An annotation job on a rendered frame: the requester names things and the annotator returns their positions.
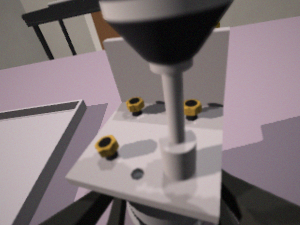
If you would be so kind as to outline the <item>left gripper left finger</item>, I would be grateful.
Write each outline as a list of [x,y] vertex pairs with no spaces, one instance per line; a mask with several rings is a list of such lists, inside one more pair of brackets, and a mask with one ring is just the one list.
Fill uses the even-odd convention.
[[127,201],[91,191],[39,225],[96,225],[112,202],[106,225],[124,225]]

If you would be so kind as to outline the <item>yellow hex nut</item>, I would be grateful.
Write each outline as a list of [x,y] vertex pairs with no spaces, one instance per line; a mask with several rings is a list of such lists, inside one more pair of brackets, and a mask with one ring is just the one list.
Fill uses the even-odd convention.
[[184,101],[184,115],[195,116],[202,111],[202,104],[199,100],[189,99]]
[[95,144],[95,148],[103,158],[112,156],[118,150],[119,144],[113,135],[107,135],[98,140]]
[[134,97],[129,99],[126,102],[126,105],[130,112],[138,112],[145,107],[144,101],[140,97]]

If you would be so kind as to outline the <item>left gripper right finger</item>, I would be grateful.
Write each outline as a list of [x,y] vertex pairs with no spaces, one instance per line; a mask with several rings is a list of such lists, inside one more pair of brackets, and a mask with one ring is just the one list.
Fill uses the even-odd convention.
[[217,225],[239,225],[239,223],[300,225],[300,206],[221,169],[220,217]]

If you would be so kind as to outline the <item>white l-shaped bracket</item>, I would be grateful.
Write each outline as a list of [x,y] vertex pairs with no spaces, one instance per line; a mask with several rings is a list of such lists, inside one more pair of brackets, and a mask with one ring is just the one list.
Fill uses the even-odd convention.
[[[74,186],[219,223],[223,107],[230,27],[214,28],[183,75],[184,101],[202,104],[197,119],[188,121],[197,139],[196,171],[186,181],[174,181],[164,172],[159,136],[168,128],[162,74],[151,71],[122,37],[103,41],[121,98],[121,104],[105,123],[65,179]],[[126,102],[140,97],[145,107],[133,116]],[[113,135],[119,144],[116,159],[101,157],[98,140]],[[136,172],[143,178],[133,179]]]

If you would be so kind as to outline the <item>shallow light grey rectangular tray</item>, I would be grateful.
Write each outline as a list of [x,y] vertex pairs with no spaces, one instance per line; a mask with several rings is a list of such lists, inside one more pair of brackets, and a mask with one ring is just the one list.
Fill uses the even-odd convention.
[[0,225],[30,224],[86,109],[80,99],[0,112]]

